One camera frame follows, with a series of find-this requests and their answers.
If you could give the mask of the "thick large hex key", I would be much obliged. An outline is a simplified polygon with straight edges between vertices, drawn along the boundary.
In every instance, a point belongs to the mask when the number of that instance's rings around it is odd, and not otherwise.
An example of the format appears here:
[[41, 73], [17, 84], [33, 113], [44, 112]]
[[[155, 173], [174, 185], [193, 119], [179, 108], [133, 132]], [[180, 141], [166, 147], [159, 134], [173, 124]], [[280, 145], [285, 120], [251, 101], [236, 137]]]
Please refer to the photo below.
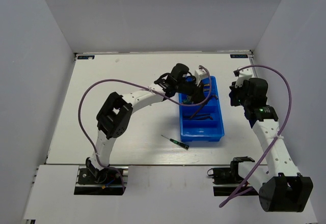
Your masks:
[[213, 120], [211, 114], [196, 114], [193, 117], [189, 118], [190, 120]]

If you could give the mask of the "slim green precision screwdriver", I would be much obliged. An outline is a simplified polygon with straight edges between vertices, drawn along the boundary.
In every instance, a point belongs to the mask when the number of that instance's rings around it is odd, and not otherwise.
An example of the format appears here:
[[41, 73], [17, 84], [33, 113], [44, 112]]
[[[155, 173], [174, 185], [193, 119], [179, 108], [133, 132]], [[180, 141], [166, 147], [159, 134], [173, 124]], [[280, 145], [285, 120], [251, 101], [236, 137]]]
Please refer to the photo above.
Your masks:
[[175, 139], [172, 139], [172, 138], [168, 138], [164, 135], [161, 135], [162, 137], [164, 137], [165, 139], [169, 140], [170, 142], [174, 143], [175, 145], [178, 145], [179, 147], [185, 149], [185, 150], [188, 150], [189, 149], [189, 145], [185, 144], [185, 143], [182, 143], [182, 142], [179, 142]]

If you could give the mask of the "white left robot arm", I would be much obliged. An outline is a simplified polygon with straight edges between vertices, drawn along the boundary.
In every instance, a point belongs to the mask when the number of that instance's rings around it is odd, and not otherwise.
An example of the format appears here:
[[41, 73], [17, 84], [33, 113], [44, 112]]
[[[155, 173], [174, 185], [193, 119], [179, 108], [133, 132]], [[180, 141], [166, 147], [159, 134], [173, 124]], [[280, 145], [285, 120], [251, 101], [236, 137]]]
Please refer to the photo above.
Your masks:
[[92, 144], [92, 156], [86, 160], [90, 177], [97, 183], [107, 179], [107, 172], [112, 170], [113, 146], [126, 131], [133, 113], [154, 103], [171, 100], [177, 93], [189, 99], [187, 106], [202, 105], [208, 100], [202, 81], [208, 77], [209, 72], [203, 66], [190, 74], [188, 66], [178, 63], [171, 72], [161, 75], [148, 87], [139, 86], [138, 91], [124, 95], [112, 92], [96, 116], [97, 140]]

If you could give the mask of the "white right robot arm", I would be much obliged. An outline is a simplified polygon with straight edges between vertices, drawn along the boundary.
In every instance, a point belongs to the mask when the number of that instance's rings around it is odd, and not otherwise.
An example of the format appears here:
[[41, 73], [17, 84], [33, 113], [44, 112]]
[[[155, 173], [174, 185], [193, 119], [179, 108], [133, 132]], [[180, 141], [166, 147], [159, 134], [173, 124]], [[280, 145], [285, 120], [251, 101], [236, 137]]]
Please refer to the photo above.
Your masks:
[[234, 158], [230, 177], [245, 180], [259, 196], [265, 212], [303, 212], [313, 189], [310, 177], [303, 176], [291, 160], [280, 133], [275, 109], [267, 105], [268, 83], [260, 78], [240, 78], [230, 86], [230, 104], [242, 106], [244, 116], [263, 150], [267, 170], [249, 157]]

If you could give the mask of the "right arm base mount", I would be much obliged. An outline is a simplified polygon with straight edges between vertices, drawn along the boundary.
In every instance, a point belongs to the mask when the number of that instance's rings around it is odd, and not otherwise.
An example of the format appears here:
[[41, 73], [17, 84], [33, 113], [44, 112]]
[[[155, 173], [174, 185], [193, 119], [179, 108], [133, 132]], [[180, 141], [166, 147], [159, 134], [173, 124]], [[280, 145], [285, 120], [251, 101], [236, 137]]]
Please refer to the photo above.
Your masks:
[[232, 176], [229, 167], [214, 167], [207, 171], [207, 177], [213, 180], [213, 195], [227, 197], [241, 183], [241, 177]]

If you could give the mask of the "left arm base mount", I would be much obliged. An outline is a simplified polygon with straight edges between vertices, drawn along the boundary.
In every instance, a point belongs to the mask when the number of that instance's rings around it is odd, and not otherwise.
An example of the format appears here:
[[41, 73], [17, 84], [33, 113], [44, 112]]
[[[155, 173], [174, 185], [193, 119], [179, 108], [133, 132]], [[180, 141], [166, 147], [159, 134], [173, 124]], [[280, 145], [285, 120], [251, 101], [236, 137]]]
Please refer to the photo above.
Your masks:
[[86, 167], [78, 170], [74, 195], [121, 196], [123, 194], [122, 181], [116, 171], [106, 169], [104, 174], [96, 179]]

